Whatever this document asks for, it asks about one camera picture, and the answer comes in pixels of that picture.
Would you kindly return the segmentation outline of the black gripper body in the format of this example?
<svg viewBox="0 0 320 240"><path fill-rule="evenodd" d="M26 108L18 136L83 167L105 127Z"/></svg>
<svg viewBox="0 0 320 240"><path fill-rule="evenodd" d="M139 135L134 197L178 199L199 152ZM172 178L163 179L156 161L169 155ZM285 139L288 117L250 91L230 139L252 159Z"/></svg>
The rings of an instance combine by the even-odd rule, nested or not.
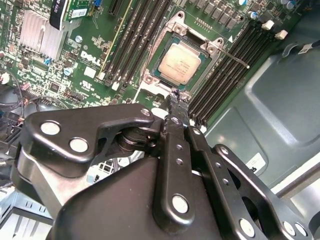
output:
<svg viewBox="0 0 320 240"><path fill-rule="evenodd" d="M218 222L203 179L193 175L190 189L195 219L182 233L162 230L153 217L156 158L138 160L73 196L59 211L53 240L233 240Z"/></svg>

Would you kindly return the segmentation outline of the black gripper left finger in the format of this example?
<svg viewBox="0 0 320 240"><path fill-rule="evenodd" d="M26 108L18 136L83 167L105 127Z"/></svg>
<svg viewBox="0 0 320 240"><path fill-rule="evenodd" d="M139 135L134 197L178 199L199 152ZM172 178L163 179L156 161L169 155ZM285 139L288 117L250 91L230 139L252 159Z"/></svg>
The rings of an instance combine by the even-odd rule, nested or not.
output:
<svg viewBox="0 0 320 240"><path fill-rule="evenodd" d="M186 230L179 213L180 93L166 98L159 118L139 103L35 112L23 123L16 161L53 217L73 196L130 164L155 158L153 218L169 234Z"/></svg>

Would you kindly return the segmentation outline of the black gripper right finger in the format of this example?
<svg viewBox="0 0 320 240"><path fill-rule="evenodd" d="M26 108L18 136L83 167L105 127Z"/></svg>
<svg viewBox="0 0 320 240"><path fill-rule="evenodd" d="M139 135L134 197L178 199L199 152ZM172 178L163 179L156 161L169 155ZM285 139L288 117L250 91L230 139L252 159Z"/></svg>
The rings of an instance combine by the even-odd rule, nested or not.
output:
<svg viewBox="0 0 320 240"><path fill-rule="evenodd" d="M303 220L279 199L227 146L209 146L191 126L188 102L178 99L183 143L178 210L188 219L181 240L311 240Z"/></svg>

